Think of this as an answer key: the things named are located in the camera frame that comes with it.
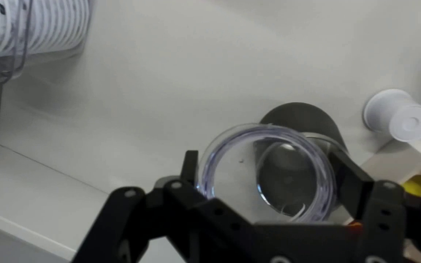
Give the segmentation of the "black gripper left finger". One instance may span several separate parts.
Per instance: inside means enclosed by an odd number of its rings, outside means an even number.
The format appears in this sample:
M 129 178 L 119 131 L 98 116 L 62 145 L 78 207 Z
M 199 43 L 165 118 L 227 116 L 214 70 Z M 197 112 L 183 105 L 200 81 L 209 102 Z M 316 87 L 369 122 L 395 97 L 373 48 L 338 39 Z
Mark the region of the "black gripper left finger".
M 146 192 L 120 186 L 105 200 L 72 263 L 139 263 L 167 238 L 186 263 L 272 263 L 282 246 L 218 198 L 195 186 L 199 151 L 187 150 L 181 172 Z

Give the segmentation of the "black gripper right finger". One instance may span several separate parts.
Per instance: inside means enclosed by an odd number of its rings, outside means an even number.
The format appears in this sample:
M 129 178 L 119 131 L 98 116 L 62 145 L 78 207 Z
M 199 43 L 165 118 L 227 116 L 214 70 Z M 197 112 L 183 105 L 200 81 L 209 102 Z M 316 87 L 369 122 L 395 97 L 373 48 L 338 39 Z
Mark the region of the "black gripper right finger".
M 390 179 L 374 179 L 344 150 L 328 154 L 336 176 L 336 195 L 361 223 L 355 263 L 405 263 L 405 240 L 421 252 L 421 198 Z

